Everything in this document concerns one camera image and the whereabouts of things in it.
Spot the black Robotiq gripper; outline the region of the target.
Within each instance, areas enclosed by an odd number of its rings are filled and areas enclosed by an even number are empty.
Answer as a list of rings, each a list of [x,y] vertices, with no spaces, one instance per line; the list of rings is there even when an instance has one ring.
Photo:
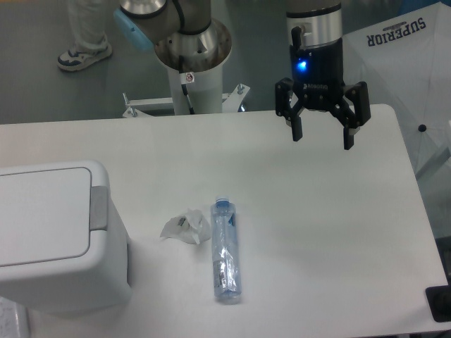
[[[275,84],[276,115],[284,117],[292,129],[292,139],[302,136],[300,113],[331,111],[343,126],[344,150],[354,146],[354,135],[371,118],[366,82],[345,86],[342,38],[318,46],[305,46],[301,37],[290,45],[292,80],[284,77]],[[290,92],[297,101],[290,103]]]

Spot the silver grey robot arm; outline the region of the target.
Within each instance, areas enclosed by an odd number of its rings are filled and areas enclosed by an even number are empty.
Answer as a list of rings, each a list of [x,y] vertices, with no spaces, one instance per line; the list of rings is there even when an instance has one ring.
[[[178,115],[223,110],[220,72],[230,55],[228,29],[211,15],[210,1],[122,1],[117,26],[138,49],[153,49],[166,67]],[[343,80],[339,1],[288,1],[286,20],[292,75],[275,83],[275,112],[302,138],[303,110],[329,112],[343,127],[345,149],[371,117],[365,82]]]

